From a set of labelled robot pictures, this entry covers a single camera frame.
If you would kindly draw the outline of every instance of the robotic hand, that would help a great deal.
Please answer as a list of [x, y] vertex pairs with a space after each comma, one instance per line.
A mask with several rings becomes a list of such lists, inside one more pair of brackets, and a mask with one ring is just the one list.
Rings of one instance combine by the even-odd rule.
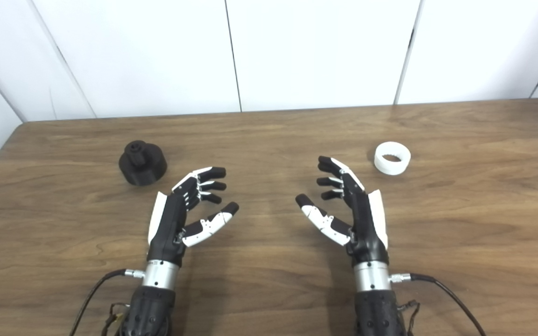
[[158, 193], [149, 225], [149, 252], [143, 282], [134, 292], [121, 331], [128, 336], [171, 334], [171, 313], [176, 294], [177, 272], [186, 247], [212, 236], [238, 211], [231, 202], [220, 212], [184, 226], [186, 213], [200, 201], [221, 203], [207, 190], [225, 190], [226, 185], [211, 179], [224, 178], [226, 169], [207, 167], [194, 170], [171, 189], [169, 196]]
[[296, 197], [303, 213], [325, 236], [345, 246], [356, 277], [357, 336], [405, 336], [401, 312], [389, 279], [385, 214], [379, 190], [368, 194], [356, 175], [342, 162], [319, 157], [319, 170], [335, 177], [319, 178], [318, 185], [335, 189], [321, 194], [323, 200], [342, 198], [352, 209], [353, 225], [346, 224], [314, 203], [305, 194]]

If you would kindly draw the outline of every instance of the cable connector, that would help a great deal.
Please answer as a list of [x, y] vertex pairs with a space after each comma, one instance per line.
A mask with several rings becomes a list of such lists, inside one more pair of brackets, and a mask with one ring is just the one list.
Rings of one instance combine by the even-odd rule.
[[389, 276], [389, 281], [391, 283], [408, 282], [412, 281], [412, 277], [410, 276], [410, 273], [391, 274]]
[[126, 270], [124, 276], [131, 276], [137, 279], [143, 279], [145, 277], [145, 272], [141, 270]]

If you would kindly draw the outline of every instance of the black cable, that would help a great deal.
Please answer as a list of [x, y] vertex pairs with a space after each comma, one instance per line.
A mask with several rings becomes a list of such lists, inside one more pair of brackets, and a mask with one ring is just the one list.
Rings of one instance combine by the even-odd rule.
[[80, 310], [78, 311], [78, 315], [76, 316], [76, 320], [74, 321], [74, 324], [72, 325], [72, 329], [70, 330], [69, 336], [73, 336], [76, 333], [76, 329], [78, 329], [78, 325], [80, 324], [80, 320], [82, 319], [82, 316], [84, 315], [84, 311], [86, 310], [86, 306], [88, 306], [88, 303], [90, 302], [90, 299], [92, 299], [92, 296], [94, 295], [94, 292], [97, 291], [99, 287], [105, 282], [107, 279], [111, 279], [115, 276], [123, 276], [126, 274], [126, 269], [123, 270], [115, 270], [113, 272], [109, 272], [105, 274], [95, 285], [92, 287], [90, 292], [88, 292], [88, 295], [86, 296], [86, 299], [84, 300], [84, 303], [82, 304]]
[[443, 283], [440, 283], [439, 280], [437, 280], [436, 278], [434, 278], [432, 276], [426, 276], [424, 274], [416, 274], [416, 273], [410, 273], [410, 279], [412, 281], [417, 281], [417, 280], [418, 281], [427, 281], [427, 282], [435, 283], [435, 285], [438, 285], [441, 289], [444, 290], [444, 292], [446, 292], [452, 299], [454, 299], [454, 301], [458, 304], [458, 306], [460, 308], [462, 308], [462, 310], [466, 313], [468, 318], [472, 321], [472, 323], [474, 324], [476, 329], [479, 330], [479, 334], [481, 336], [487, 336], [487, 334], [485, 334], [485, 330], [483, 330], [483, 328], [481, 327], [481, 324], [479, 323], [479, 321], [476, 320], [476, 317], [474, 317], [474, 315], [472, 315], [470, 310], [468, 310], [468, 308], [462, 303], [460, 298], [457, 297], [454, 294], [454, 292], [451, 291], [451, 289], [447, 288]]

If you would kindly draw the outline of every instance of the white plastic ring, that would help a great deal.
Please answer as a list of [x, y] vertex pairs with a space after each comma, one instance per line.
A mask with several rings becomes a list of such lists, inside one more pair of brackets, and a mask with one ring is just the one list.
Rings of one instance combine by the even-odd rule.
[[[393, 155], [400, 159], [393, 162], [385, 159], [383, 155]], [[375, 149], [375, 167], [387, 175], [399, 175], [406, 170], [410, 162], [410, 151], [401, 143], [389, 141], [377, 146]]]

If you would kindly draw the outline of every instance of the wire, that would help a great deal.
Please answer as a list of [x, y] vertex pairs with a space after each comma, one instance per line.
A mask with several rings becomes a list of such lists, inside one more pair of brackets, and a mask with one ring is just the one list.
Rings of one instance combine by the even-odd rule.
[[460, 298], [457, 297], [454, 294], [454, 292], [451, 291], [451, 289], [447, 288], [443, 283], [440, 283], [439, 280], [437, 280], [436, 278], [434, 278], [432, 276], [426, 276], [424, 274], [416, 274], [416, 273], [410, 273], [410, 279], [412, 281], [417, 281], [417, 280], [418, 281], [427, 281], [427, 282], [435, 283], [435, 285], [438, 285], [441, 289], [444, 290], [444, 292], [446, 292], [452, 299], [454, 299], [454, 301], [458, 304], [458, 306], [460, 308], [462, 308], [462, 310], [466, 313], [468, 318], [472, 321], [472, 323], [474, 324], [476, 329], [479, 330], [479, 334], [481, 336], [487, 336], [487, 334], [485, 334], [485, 330], [483, 330], [483, 328], [481, 327], [481, 324], [479, 323], [479, 321], [476, 320], [476, 317], [474, 317], [474, 315], [472, 315], [470, 310], [468, 310], [468, 308], [465, 306], [465, 304], [462, 303]]
[[76, 320], [74, 321], [74, 324], [72, 325], [72, 329], [70, 330], [69, 336], [73, 336], [76, 333], [76, 329], [78, 329], [78, 325], [80, 324], [80, 320], [82, 319], [82, 316], [84, 315], [84, 311], [86, 310], [86, 306], [88, 306], [88, 303], [90, 302], [90, 299], [92, 299], [92, 296], [94, 295], [94, 292], [97, 291], [99, 287], [105, 282], [107, 279], [111, 279], [115, 276], [123, 276], [126, 274], [126, 269], [123, 270], [115, 270], [113, 272], [109, 272], [105, 274], [95, 285], [92, 287], [90, 292], [88, 292], [88, 295], [86, 296], [86, 299], [84, 300], [84, 303], [82, 304], [80, 310], [78, 311], [78, 315], [76, 315]]
[[420, 310], [420, 303], [417, 302], [417, 307], [414, 308], [414, 311], [412, 312], [412, 315], [410, 315], [410, 323], [408, 324], [408, 336], [414, 336], [412, 333], [412, 328], [414, 328], [414, 317], [417, 317], [418, 311]]
[[107, 336], [107, 333], [109, 332], [109, 327], [111, 327], [114, 322], [119, 322], [119, 327], [114, 335], [117, 336], [120, 334], [120, 329], [122, 324], [124, 323], [124, 317], [126, 315], [126, 312], [114, 314], [113, 308], [115, 308], [116, 306], [123, 306], [124, 308], [128, 309], [130, 308], [129, 304], [125, 304], [123, 302], [112, 303], [111, 306], [109, 306], [109, 317], [107, 318], [107, 321], [105, 321], [105, 326], [103, 327], [103, 330], [101, 330], [101, 336]]

